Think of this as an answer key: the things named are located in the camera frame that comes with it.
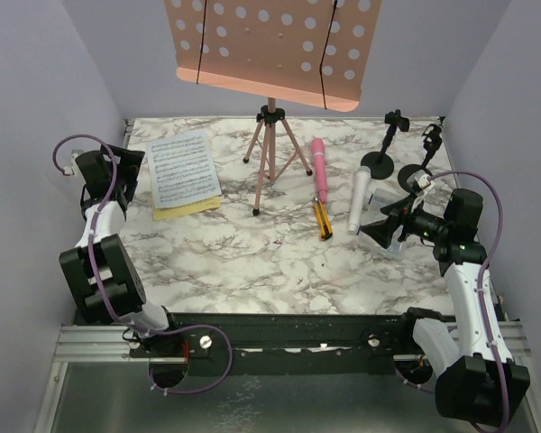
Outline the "black microphone stand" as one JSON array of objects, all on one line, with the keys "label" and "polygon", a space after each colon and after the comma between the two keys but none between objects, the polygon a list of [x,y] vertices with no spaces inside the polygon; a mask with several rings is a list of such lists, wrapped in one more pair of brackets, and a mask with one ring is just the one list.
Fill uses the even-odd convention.
[{"label": "black microphone stand", "polygon": [[388,129],[382,140],[381,149],[377,152],[368,152],[363,155],[361,165],[368,167],[374,180],[385,180],[394,171],[394,162],[387,154],[397,131],[402,133],[410,129],[410,120],[401,114],[400,109],[388,112],[384,116],[384,123]]},{"label": "black microphone stand", "polygon": [[442,128],[438,124],[430,124],[421,134],[421,136],[424,138],[423,147],[426,150],[424,160],[419,164],[408,164],[399,171],[398,182],[400,187],[406,192],[410,192],[408,178],[417,171],[422,170],[427,175],[432,175],[432,172],[428,169],[427,165],[442,145],[443,139],[441,137],[441,133]]}]

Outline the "white microphone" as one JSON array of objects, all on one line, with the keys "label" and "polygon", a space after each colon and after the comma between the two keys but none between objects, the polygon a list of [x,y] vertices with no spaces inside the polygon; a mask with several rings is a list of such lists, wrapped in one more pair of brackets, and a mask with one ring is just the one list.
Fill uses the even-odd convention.
[{"label": "white microphone", "polygon": [[353,196],[347,224],[347,232],[357,235],[360,231],[360,218],[367,189],[371,182],[371,169],[360,166],[354,175]]}]

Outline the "white sheet music page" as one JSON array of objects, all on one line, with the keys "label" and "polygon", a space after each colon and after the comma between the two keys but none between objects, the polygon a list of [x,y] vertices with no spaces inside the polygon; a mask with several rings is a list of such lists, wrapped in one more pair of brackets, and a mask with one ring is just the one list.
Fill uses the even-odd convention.
[{"label": "white sheet music page", "polygon": [[222,193],[206,130],[148,142],[146,157],[157,209],[182,207]]}]

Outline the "yellow sheet music page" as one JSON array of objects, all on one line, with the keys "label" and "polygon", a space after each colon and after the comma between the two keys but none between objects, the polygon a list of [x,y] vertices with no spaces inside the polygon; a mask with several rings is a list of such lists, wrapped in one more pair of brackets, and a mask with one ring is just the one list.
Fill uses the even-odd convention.
[{"label": "yellow sheet music page", "polygon": [[204,212],[211,209],[217,209],[220,207],[221,199],[220,197],[216,196],[179,207],[153,208],[152,217],[155,221],[163,221],[172,218],[193,215],[196,213]]}]

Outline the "pink microphone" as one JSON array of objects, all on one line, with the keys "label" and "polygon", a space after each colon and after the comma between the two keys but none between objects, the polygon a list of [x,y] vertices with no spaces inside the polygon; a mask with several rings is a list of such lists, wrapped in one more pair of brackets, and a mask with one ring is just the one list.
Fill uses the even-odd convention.
[{"label": "pink microphone", "polygon": [[323,204],[328,199],[325,150],[325,144],[321,138],[314,138],[312,140],[311,153],[315,168],[316,193]]}]

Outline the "pink tripod music stand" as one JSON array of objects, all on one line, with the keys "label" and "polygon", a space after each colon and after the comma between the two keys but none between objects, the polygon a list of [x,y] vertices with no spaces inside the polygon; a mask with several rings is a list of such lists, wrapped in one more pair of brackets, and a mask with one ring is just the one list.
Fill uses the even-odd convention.
[{"label": "pink tripod music stand", "polygon": [[360,104],[379,1],[167,1],[178,78],[266,97],[253,143],[275,181],[276,102],[341,113]]}]

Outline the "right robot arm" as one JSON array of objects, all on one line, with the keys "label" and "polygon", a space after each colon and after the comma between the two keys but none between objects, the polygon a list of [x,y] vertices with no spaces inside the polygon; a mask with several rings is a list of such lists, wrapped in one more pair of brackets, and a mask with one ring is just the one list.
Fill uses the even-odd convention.
[{"label": "right robot arm", "polygon": [[516,364],[500,331],[491,300],[488,255],[475,240],[483,198],[455,189],[443,216],[423,209],[410,195],[383,207],[385,219],[361,230],[379,246],[390,247],[415,235],[433,244],[433,256],[454,304],[457,336],[434,311],[409,309],[408,324],[397,331],[399,347],[410,354],[421,349],[436,375],[435,402],[445,418],[504,428],[530,385],[528,369]]}]

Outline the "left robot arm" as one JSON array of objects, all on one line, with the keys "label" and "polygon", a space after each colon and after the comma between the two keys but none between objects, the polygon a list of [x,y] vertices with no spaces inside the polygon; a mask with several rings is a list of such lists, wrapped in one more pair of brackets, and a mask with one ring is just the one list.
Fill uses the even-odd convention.
[{"label": "left robot arm", "polygon": [[59,256],[78,314],[89,325],[120,324],[136,340],[151,339],[160,355],[181,348],[168,311],[147,300],[142,280],[119,233],[138,185],[144,153],[112,145],[82,152],[71,172],[84,181],[80,198],[86,226],[76,246]]}]

